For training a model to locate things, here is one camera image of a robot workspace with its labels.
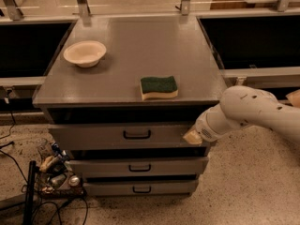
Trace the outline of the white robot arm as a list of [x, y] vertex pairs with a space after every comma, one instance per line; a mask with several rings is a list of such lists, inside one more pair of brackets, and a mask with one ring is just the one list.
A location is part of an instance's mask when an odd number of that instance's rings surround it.
[[243, 85], [226, 89], [219, 104], [203, 112], [183, 138], [190, 144], [211, 143], [250, 126], [268, 128], [300, 143], [300, 109], [279, 103], [267, 91]]

